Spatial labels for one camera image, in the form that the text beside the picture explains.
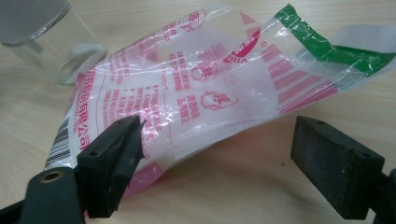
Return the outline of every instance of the green tape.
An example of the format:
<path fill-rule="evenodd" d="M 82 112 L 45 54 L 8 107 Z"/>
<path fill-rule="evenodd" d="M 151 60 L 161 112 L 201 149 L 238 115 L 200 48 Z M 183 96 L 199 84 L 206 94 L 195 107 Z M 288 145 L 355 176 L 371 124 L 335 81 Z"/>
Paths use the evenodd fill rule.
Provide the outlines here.
<path fill-rule="evenodd" d="M 396 53 L 378 53 L 363 49 L 352 49 L 332 45 L 303 21 L 292 5 L 285 6 L 276 18 L 314 55 L 319 61 L 344 63 L 355 67 L 367 77 L 376 73 L 396 56 Z"/>

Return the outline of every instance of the clear plastic container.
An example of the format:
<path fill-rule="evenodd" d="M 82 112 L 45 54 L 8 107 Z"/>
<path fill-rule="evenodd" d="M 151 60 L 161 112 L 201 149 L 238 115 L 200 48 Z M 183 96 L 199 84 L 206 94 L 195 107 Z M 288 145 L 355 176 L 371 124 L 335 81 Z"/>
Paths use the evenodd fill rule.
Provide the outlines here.
<path fill-rule="evenodd" d="M 15 0 L 1 5 L 0 41 L 41 78 L 73 84 L 105 54 L 67 1 Z"/>

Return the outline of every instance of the light wood tabletop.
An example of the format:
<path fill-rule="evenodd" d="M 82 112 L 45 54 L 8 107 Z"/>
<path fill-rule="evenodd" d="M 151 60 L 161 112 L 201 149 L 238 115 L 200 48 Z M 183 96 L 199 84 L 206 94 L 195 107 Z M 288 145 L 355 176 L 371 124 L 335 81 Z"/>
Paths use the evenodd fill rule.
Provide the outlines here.
<path fill-rule="evenodd" d="M 70 0 L 106 55 L 212 1 Z M 224 0 L 265 23 L 291 3 L 318 33 L 342 25 L 396 26 L 394 0 Z M 73 91 L 37 79 L 25 63 L 0 48 L 0 208 L 23 199 L 43 170 Z M 167 170 L 125 198 L 109 219 L 88 223 L 372 223 L 343 220 L 290 159 L 297 115 L 321 119 L 396 167 L 396 72 L 220 141 Z"/>

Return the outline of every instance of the barcode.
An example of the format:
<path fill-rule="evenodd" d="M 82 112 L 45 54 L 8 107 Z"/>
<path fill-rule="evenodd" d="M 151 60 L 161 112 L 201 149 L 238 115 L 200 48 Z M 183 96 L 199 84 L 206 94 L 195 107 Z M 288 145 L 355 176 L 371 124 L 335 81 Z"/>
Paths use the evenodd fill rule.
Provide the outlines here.
<path fill-rule="evenodd" d="M 53 141 L 52 149 L 49 152 L 49 157 L 47 158 L 45 167 L 48 167 L 56 161 L 66 159 L 71 156 L 68 131 L 69 121 L 70 117 L 65 119 L 61 124 L 61 127 L 59 127 L 55 140 Z"/>

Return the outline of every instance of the transparent plastic bag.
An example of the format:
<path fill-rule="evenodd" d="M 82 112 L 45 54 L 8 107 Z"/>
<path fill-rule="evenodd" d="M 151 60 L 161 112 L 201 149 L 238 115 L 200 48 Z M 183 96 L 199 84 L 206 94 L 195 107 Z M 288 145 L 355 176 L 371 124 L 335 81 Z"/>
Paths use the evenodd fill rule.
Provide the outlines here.
<path fill-rule="evenodd" d="M 46 169 L 76 166 L 106 127 L 138 114 L 145 159 L 130 194 L 221 139 L 365 82 L 394 57 L 331 45 L 290 5 L 260 25 L 212 4 L 80 76 Z"/>

